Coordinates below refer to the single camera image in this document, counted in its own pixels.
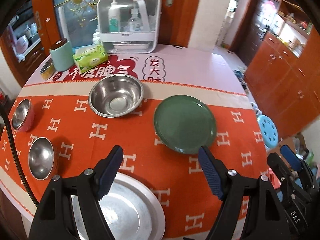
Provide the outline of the small steel bowl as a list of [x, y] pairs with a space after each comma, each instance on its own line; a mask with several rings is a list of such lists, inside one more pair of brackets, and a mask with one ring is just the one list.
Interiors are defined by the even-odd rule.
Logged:
[[37, 180], [52, 178], [57, 173], [58, 156], [52, 142], [45, 138], [37, 138], [28, 153], [28, 167], [32, 176]]

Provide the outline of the green round plate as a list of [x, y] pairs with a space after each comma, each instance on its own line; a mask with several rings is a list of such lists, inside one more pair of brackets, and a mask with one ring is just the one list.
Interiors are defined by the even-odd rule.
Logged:
[[208, 106], [188, 95], [164, 99], [153, 115], [153, 126], [168, 148], [182, 154], [196, 154], [216, 138], [216, 119]]

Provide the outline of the pink steel bowl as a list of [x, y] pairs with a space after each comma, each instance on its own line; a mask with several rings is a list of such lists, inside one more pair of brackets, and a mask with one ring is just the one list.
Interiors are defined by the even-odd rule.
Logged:
[[34, 121], [34, 107], [29, 99], [22, 100], [12, 116], [12, 127], [17, 132], [27, 132]]

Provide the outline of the large steel bowl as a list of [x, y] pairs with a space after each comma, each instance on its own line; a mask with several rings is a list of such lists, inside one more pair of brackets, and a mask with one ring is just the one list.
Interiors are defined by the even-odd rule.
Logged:
[[91, 110], [104, 118], [118, 118], [133, 112], [143, 100], [144, 88], [135, 77], [115, 74], [98, 81], [90, 90]]

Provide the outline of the blue plastic stool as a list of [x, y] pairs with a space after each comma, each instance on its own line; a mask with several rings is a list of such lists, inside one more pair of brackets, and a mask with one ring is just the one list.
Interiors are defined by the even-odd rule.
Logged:
[[259, 115], [257, 122], [263, 137], [265, 146], [269, 149], [273, 149], [279, 142], [279, 135], [274, 122], [266, 115]]

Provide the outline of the white round plate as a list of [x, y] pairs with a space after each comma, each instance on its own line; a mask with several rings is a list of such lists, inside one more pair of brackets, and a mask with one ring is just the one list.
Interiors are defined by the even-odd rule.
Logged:
[[115, 239], [160, 240], [165, 215], [152, 191], [140, 181], [118, 172], [99, 205]]

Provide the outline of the wooden cabinet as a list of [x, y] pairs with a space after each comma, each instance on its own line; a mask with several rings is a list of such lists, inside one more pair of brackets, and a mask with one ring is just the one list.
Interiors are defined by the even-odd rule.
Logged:
[[245, 81], [282, 138], [319, 116], [319, 32], [295, 0], [281, 0]]

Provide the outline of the small yellow tin jar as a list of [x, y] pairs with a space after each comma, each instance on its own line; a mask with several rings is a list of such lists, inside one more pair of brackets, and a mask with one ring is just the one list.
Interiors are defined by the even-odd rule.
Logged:
[[49, 59], [44, 66], [41, 68], [40, 70], [40, 76], [44, 79], [44, 80], [48, 80], [50, 79], [53, 74], [55, 73], [55, 67], [53, 64], [53, 60]]

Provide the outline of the green tissue pack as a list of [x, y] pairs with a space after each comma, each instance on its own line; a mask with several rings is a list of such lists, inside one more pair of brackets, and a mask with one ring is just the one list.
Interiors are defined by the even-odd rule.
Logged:
[[73, 60], [79, 73], [83, 74], [90, 69], [108, 60], [108, 54], [101, 44], [81, 47], [75, 50]]

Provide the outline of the mint green canister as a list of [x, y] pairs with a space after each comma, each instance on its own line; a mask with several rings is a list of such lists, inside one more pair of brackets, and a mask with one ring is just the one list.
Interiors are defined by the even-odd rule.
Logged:
[[57, 71], [64, 72], [74, 65], [72, 45], [67, 38], [56, 41], [49, 51]]

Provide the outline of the white cosmetic storage box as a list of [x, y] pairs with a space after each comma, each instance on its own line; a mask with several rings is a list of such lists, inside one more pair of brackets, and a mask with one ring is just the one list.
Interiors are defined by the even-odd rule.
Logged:
[[109, 54], [154, 51], [158, 43], [162, 0], [99, 0], [100, 41]]

